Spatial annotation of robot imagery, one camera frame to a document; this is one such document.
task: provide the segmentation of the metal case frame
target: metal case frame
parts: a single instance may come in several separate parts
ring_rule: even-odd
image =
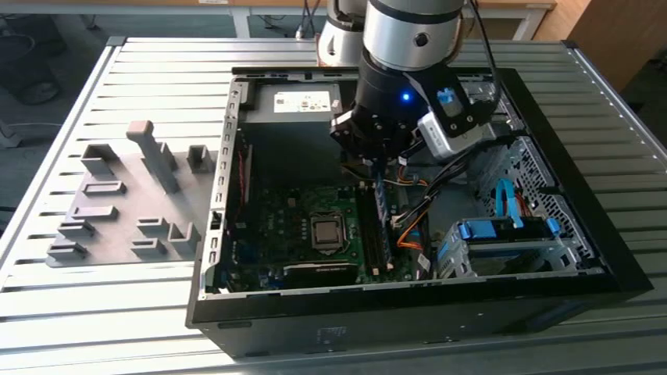
[[[459,68],[461,74],[487,73]],[[345,68],[244,68],[231,86],[222,155],[234,148],[236,117],[254,80],[283,83],[288,75],[303,81],[318,76],[343,77]],[[207,299],[199,294],[203,266],[216,262],[207,252],[218,241],[207,236],[194,267],[187,325],[198,328],[231,356],[280,352],[330,352],[398,343],[434,343],[490,334],[545,330],[583,311],[633,298],[653,286],[622,240],[603,207],[549,124],[515,70],[499,70],[503,90],[551,171],[557,194],[567,198],[589,243],[606,273],[578,277],[426,284],[419,287],[363,290],[263,298]],[[216,175],[216,181],[224,184]],[[214,195],[212,211],[224,210],[224,197]]]

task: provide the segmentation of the robotic arm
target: robotic arm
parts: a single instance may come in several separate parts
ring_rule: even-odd
[[[490,126],[499,92],[493,101],[473,102],[449,67],[463,42],[463,6],[465,0],[330,2],[319,44],[326,63],[350,65],[347,61],[354,61],[359,49],[339,41],[359,40],[365,24],[355,104],[333,120],[331,136],[345,150],[378,167],[409,157],[423,145],[439,160],[449,159],[494,134],[485,127]]]

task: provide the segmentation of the slotted aluminum surface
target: slotted aluminum surface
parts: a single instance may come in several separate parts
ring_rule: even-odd
[[[82,181],[88,143],[138,152],[131,120],[152,120],[174,152],[216,148],[234,66],[312,66],[315,44],[287,39],[144,39],[107,47],[0,241],[0,373],[637,373],[667,372],[665,149],[577,50],[497,43],[610,212],[655,290],[546,332],[391,350],[234,362],[184,327],[192,264],[51,269],[46,251]],[[458,65],[486,64],[469,43]]]

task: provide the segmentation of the green motherboard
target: green motherboard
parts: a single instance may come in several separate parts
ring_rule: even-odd
[[[256,204],[255,241],[242,246],[254,256],[240,262],[244,289],[280,289],[282,268],[299,263],[347,263],[357,265],[355,284],[413,279],[413,254],[399,249],[394,269],[378,275],[365,264],[365,224],[358,214],[357,186],[315,186],[263,190]],[[389,189],[393,201],[398,189]]]

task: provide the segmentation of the white sticker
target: white sticker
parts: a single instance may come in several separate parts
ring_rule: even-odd
[[[274,96],[274,112],[330,112],[330,91],[282,91]]]
[[[431,269],[431,261],[429,260],[429,258],[423,254],[419,254],[419,258],[417,258],[417,262],[419,263],[419,265],[422,266],[422,268],[425,270]]]

